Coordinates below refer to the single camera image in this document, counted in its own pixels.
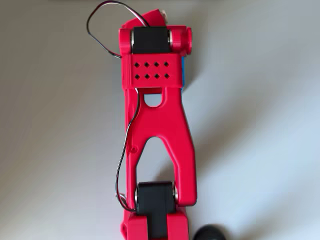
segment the white surface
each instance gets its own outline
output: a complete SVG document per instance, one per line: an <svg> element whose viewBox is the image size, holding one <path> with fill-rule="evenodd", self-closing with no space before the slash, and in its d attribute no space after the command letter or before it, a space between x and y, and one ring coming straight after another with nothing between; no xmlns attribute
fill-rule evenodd
<svg viewBox="0 0 320 240"><path fill-rule="evenodd" d="M121 66L86 35L97 3L0 3L1 240L122 239ZM190 233L210 223L233 240L319 239L320 2L129 4L193 28L182 97L197 160ZM92 30L116 49L130 17L105 8ZM139 181L172 178L160 145L147 143Z"/></svg>

